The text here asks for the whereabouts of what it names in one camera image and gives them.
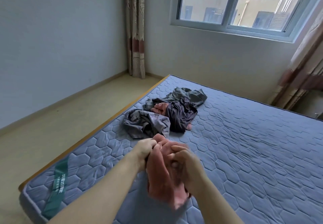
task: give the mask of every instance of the bed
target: bed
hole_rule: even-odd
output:
[[[246,223],[321,224],[323,220],[323,121],[234,96],[169,75],[19,186],[23,210],[36,224],[54,181],[55,164],[67,156],[67,188],[60,209],[98,182],[136,144],[122,127],[123,114],[147,98],[176,87],[202,88],[192,130],[170,133],[200,158],[209,178]],[[203,223],[192,197],[177,211],[147,196],[139,173],[114,224]]]

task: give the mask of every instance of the white window frame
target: white window frame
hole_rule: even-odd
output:
[[[170,23],[174,26],[243,35],[282,42],[295,42],[320,0],[298,0],[282,31],[230,25],[238,0],[228,0],[221,24],[181,20],[181,0],[171,0]]]

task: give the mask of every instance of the hand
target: hand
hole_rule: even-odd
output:
[[[152,148],[157,144],[151,138],[143,139],[137,142],[134,148],[128,153],[133,156],[133,160],[138,164],[139,172],[146,168],[146,158],[152,151]]]
[[[189,149],[182,146],[172,146],[176,153],[169,155],[171,160],[178,161],[183,166],[181,179],[185,188],[193,196],[198,191],[203,190],[203,182],[208,179],[200,159]],[[178,164],[172,164],[173,167],[180,167]]]

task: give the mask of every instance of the beige floor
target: beige floor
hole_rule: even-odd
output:
[[[0,137],[0,223],[30,223],[18,186],[159,79],[124,75]]]

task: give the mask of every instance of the beige curtain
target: beige curtain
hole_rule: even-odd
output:
[[[291,110],[311,90],[323,90],[323,11],[296,50],[268,104]]]
[[[145,0],[126,0],[128,70],[133,77],[145,78],[144,56]]]

